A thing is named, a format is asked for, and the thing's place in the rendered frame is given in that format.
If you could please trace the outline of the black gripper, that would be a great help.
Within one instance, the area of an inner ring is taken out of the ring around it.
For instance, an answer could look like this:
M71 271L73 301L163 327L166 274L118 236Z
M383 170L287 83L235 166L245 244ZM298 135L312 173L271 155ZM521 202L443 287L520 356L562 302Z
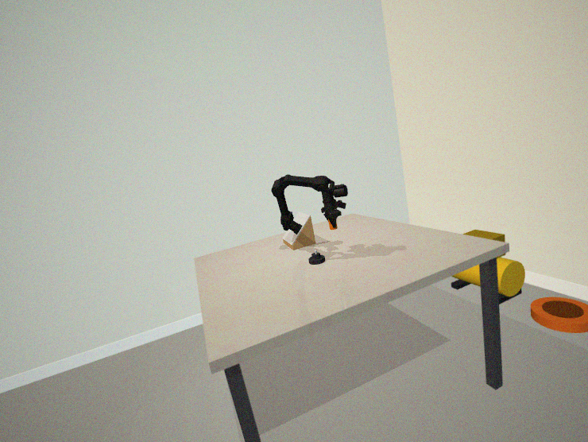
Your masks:
M324 207L322 207L321 212L324 213L327 221L331 222L333 228L336 227L336 219L338 216L342 215L341 211L335 208L335 200L334 198L329 200L323 200Z

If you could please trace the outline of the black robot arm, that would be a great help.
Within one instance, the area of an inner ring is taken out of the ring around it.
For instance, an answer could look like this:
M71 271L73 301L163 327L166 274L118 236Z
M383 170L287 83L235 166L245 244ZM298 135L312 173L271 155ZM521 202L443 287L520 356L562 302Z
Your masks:
M329 184L330 187L328 187ZM323 200L329 200L334 197L342 197L348 195L346 185L335 185L334 181L327 178L327 176L304 177L291 176L288 174L286 176L281 177L279 180L275 180L271 192L277 198L277 202L280 208L280 223L282 224L285 231L290 229L291 231L294 231L295 234L298 234L302 225L293 221L294 217L292 211L288 210L286 204L284 190L289 185L314 188L317 192L322 192ZM343 203L341 200L334 200L335 208L346 208L346 203Z

